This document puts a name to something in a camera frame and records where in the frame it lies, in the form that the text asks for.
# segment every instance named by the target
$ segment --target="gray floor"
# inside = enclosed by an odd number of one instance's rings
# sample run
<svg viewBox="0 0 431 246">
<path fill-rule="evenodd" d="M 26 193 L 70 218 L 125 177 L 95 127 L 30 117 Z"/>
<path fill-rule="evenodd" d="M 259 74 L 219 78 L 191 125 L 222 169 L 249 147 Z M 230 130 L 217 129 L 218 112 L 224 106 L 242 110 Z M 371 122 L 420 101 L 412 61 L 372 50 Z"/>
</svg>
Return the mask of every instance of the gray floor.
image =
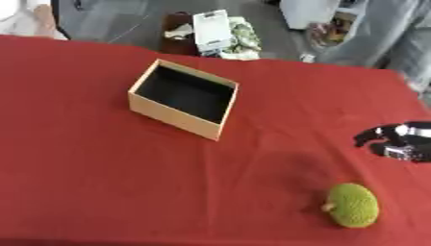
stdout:
<svg viewBox="0 0 431 246">
<path fill-rule="evenodd" d="M 261 0 L 83 0 L 76 11 L 72 0 L 61 0 L 61 25 L 74 38 L 131 44 L 158 49 L 164 16 L 171 12 L 207 12 L 225 9 L 241 15 L 263 43 L 263 58 L 297 60 L 288 26 L 279 9 Z"/>
</svg>

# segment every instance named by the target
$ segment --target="white object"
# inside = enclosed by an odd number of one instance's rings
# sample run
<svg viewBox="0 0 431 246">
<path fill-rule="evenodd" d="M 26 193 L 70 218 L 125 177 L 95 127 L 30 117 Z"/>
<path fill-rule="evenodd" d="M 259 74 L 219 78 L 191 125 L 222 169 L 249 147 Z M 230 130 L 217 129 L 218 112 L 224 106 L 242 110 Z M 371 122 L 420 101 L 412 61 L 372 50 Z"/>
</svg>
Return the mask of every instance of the white object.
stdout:
<svg viewBox="0 0 431 246">
<path fill-rule="evenodd" d="M 194 32 L 193 27 L 190 24 L 185 24 L 173 31 L 166 31 L 165 37 L 166 38 L 178 37 L 180 39 L 185 39 L 187 35 L 191 35 L 193 32 Z"/>
<path fill-rule="evenodd" d="M 204 12 L 193 16 L 194 39 L 199 52 L 227 48 L 231 45 L 231 29 L 227 11 Z"/>
<path fill-rule="evenodd" d="M 0 3 L 0 21 L 5 20 L 19 10 L 27 8 L 29 11 L 33 11 L 38 5 L 51 3 L 50 0 L 25 0 L 26 6 L 23 6 L 21 0 L 2 0 Z"/>
<path fill-rule="evenodd" d="M 253 50 L 246 50 L 238 54 L 231 54 L 221 51 L 219 55 L 225 60 L 254 61 L 260 59 L 259 53 Z"/>
<path fill-rule="evenodd" d="M 314 63 L 316 60 L 316 56 L 312 54 L 302 54 L 300 59 L 302 62 L 305 63 Z"/>
<path fill-rule="evenodd" d="M 12 17 L 0 21 L 0 35 L 15 35 L 30 37 L 36 34 L 38 30 L 38 22 L 34 15 L 27 11 L 21 10 Z M 52 38 L 66 40 L 67 38 L 56 31 Z"/>
<path fill-rule="evenodd" d="M 329 23 L 341 0 L 282 0 L 280 8 L 291 29 L 306 29 L 310 23 Z"/>
</svg>

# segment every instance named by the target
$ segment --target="person's leg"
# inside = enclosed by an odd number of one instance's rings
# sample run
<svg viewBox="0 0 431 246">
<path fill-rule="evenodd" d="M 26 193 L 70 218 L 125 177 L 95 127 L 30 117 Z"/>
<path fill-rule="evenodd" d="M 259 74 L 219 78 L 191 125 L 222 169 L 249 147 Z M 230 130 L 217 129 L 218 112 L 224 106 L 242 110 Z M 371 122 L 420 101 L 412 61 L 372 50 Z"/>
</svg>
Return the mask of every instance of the person's leg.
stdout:
<svg viewBox="0 0 431 246">
<path fill-rule="evenodd" d="M 4 19 L 0 21 L 0 35 L 11 35 L 13 26 L 16 21 L 16 16 Z"/>
<path fill-rule="evenodd" d="M 31 37 L 36 34 L 38 22 L 31 12 L 22 11 L 15 15 L 13 26 L 10 28 L 10 34 L 23 37 Z M 67 40 L 67 38 L 56 31 L 53 38 Z"/>
<path fill-rule="evenodd" d="M 390 54 L 388 69 L 401 73 L 407 85 L 422 94 L 431 82 L 431 27 L 411 30 Z"/>
<path fill-rule="evenodd" d="M 422 0 L 369 0 L 356 35 L 326 49 L 317 62 L 373 67 L 417 19 Z"/>
</svg>

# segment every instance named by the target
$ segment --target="red tablecloth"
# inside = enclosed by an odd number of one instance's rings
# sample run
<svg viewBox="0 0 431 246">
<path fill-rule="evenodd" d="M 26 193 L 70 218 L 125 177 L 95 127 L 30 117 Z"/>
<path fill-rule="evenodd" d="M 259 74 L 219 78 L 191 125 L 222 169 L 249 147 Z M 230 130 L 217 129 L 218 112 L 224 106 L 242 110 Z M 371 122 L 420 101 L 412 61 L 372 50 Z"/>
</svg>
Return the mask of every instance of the red tablecloth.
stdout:
<svg viewBox="0 0 431 246">
<path fill-rule="evenodd" d="M 0 50 L 0 245 L 431 245 L 431 165 L 353 147 L 431 119 L 391 71 L 18 37 Z M 128 110 L 158 57 L 241 84 L 220 142 Z M 341 182 L 376 193 L 377 224 L 320 212 Z"/>
</svg>

